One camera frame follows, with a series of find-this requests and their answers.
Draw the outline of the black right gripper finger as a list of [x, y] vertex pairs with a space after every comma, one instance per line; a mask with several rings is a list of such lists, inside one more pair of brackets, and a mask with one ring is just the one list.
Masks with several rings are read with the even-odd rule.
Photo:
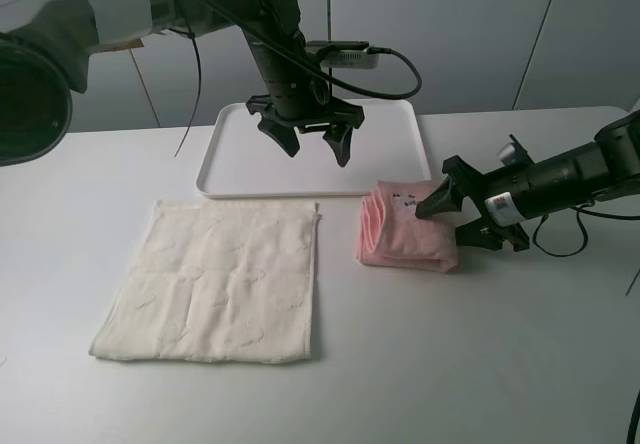
[[459, 247], [475, 247], [485, 250], [501, 250], [509, 235], [512, 225], [501, 226], [487, 216], [458, 226], [455, 229], [456, 244]]
[[416, 218], [460, 212], [465, 194], [458, 188], [451, 177], [447, 177], [429, 196], [416, 205]]

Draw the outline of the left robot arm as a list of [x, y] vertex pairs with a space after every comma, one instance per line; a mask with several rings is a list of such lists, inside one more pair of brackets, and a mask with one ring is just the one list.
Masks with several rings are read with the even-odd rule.
[[195, 39], [235, 26], [266, 88], [246, 104], [259, 130], [291, 156], [301, 134], [319, 132], [345, 166], [364, 113], [330, 94], [325, 49], [308, 51], [300, 18], [298, 0], [1, 0], [1, 162], [61, 142], [94, 54], [163, 31]]

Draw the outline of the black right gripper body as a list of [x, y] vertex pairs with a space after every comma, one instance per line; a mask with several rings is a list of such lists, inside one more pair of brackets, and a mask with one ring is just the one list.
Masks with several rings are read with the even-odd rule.
[[480, 217], [487, 216], [501, 226], [512, 225], [506, 242], [515, 252], [530, 248], [530, 238], [521, 226], [524, 216], [517, 209], [511, 191], [491, 190], [489, 175], [480, 173], [459, 156], [445, 160], [442, 171], [446, 178], [451, 177], [455, 181], [465, 198], [472, 201]]

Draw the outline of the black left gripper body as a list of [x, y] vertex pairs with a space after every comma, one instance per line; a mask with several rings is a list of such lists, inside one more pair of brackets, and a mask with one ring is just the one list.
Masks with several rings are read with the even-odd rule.
[[266, 86], [265, 95], [246, 102], [250, 114], [258, 114], [284, 126], [304, 131], [318, 126], [345, 123], [354, 129], [364, 121], [361, 107], [330, 95], [326, 82], [270, 49], [249, 33], [244, 34], [251, 55]]

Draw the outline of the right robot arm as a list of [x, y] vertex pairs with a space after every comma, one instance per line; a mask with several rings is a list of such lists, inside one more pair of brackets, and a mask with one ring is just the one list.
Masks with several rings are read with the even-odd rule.
[[483, 174], [453, 156], [444, 161], [444, 181], [416, 205], [415, 217], [429, 220], [459, 212], [470, 199], [480, 217], [455, 229], [456, 244], [498, 251], [505, 242], [516, 252], [537, 245], [537, 234], [529, 236], [523, 222], [538, 218], [544, 223], [551, 214], [576, 212], [582, 233], [588, 233], [581, 216], [637, 221], [637, 216], [593, 212], [589, 208], [639, 193], [639, 113], [603, 127], [594, 140], [541, 162], [534, 162], [514, 137], [499, 153], [502, 167]]

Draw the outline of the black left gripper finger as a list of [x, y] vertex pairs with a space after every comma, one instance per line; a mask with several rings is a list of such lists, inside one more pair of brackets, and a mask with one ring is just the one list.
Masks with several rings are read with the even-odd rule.
[[258, 129], [271, 138], [289, 157], [293, 158], [299, 152], [300, 143], [293, 128], [262, 117]]
[[354, 128], [345, 123], [332, 123], [324, 131], [323, 140], [331, 148], [336, 162], [345, 167], [351, 158], [351, 141]]

